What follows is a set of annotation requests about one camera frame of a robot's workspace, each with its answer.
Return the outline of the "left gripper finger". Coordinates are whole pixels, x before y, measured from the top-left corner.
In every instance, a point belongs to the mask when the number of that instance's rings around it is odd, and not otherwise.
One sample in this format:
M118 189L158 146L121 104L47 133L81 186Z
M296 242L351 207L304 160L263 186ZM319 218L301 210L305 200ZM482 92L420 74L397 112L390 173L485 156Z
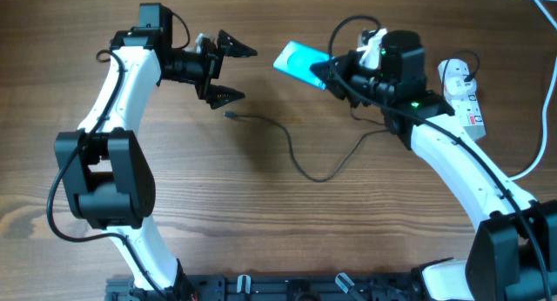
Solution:
M217 38L218 49L227 57L255 57L258 52L239 42L224 30L220 30Z
M210 84L207 90L206 102L212 110L216 110L231 102L245 98L245 94L232 88Z

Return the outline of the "turquoise screen smartphone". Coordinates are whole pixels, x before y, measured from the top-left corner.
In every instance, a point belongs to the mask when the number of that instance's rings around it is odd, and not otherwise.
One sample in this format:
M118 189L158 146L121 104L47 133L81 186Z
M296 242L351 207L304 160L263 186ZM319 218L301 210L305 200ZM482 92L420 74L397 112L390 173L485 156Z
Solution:
M325 52L290 41L273 62L273 68L315 88L325 90L325 84L310 70L310 67L327 60L328 56Z

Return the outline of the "white power strip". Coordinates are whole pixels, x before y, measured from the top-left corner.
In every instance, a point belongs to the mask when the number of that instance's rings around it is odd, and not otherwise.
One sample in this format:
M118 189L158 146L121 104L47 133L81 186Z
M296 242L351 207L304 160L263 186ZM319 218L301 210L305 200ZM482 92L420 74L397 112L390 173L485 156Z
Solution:
M446 78L452 76L463 76L466 79L471 75L468 65L459 59L451 59L450 61L444 60L438 66L440 79L443 85L444 96L444 82ZM477 141L486 135L486 128L483 121L483 116L480 112L480 105L476 92L472 95L467 95L461 99L447 99L445 100L452 105L455 116L460 120L466 133L471 139Z

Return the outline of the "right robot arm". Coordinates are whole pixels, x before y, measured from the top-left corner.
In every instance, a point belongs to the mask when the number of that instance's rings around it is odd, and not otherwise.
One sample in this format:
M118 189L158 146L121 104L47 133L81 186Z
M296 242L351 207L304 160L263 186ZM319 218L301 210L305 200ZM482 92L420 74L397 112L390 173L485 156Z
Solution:
M556 295L556 204L539 202L469 137L453 107L426 87L425 52L412 31L386 33L372 50L311 64L352 106L375 105L387 129L426 161L459 200L475 229L464 260L414 271L425 300L542 300Z

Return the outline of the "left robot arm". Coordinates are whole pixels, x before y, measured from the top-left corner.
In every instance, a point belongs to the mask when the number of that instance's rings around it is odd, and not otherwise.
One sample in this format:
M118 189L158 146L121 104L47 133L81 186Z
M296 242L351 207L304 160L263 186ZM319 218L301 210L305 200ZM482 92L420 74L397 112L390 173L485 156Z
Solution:
M152 91L163 81L191 84L200 100L217 109L243 97L218 84L226 57L256 51L225 31L172 43L178 15L161 3L143 3L138 24L120 30L97 53L110 68L93 108L76 130L55 141L58 173L72 215L110 238L132 271L109 283L110 299L196 300L198 290L168 250L154 222L156 184L138 142L138 128Z

